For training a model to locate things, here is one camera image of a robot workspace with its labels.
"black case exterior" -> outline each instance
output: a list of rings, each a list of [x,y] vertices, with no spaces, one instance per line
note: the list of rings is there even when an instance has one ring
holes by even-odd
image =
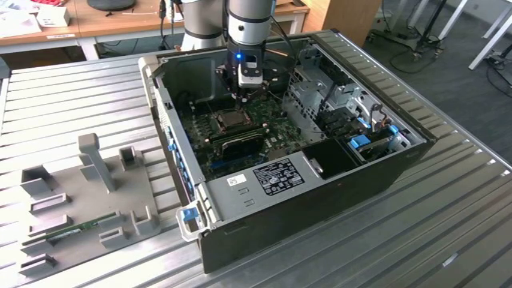
[[[305,37],[308,36],[300,35],[289,38]],[[337,181],[204,233],[197,243],[205,273],[216,271],[239,259],[265,250],[291,235],[341,214],[348,208],[385,191],[400,174],[423,158],[437,141],[429,130],[399,107],[331,46],[315,34],[311,34],[309,38],[427,141]],[[171,158],[168,158],[168,163],[175,183],[180,183],[181,178]],[[187,205],[188,201],[183,196],[184,189],[180,185],[176,185],[176,189],[183,205]]]

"label sticker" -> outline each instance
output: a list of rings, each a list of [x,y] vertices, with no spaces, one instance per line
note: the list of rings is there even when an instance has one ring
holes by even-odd
[[[253,170],[265,194],[272,196],[304,183],[289,159],[284,159]]]
[[[237,185],[240,183],[244,183],[245,181],[247,181],[247,179],[245,179],[245,175],[244,174],[240,174],[240,175],[227,179],[227,183],[228,183],[229,187],[235,186],[235,185]]]
[[[48,39],[59,39],[59,38],[69,38],[69,37],[75,37],[75,34],[61,34],[61,35],[47,36]]]

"barcode sticker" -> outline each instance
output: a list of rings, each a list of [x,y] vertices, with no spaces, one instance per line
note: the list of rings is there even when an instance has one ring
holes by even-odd
[[[61,35],[47,36],[48,39],[71,38],[71,37],[75,37],[75,34],[61,34]]]

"metal table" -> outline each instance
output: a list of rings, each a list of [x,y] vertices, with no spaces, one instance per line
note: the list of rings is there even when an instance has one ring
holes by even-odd
[[[1,87],[0,187],[36,163],[79,164],[68,146],[93,131],[108,156],[144,150],[164,232],[33,287],[497,287],[512,284],[511,167],[347,38],[320,36],[440,138],[393,186],[249,259],[205,275],[175,222],[177,195],[145,106],[137,57],[15,71]],[[0,286],[15,286],[23,193],[0,191]]]

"motherboard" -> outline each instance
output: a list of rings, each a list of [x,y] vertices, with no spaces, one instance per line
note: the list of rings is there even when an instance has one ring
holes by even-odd
[[[188,103],[181,123],[207,180],[292,154],[307,145],[300,128],[267,94],[243,107],[235,101]]]

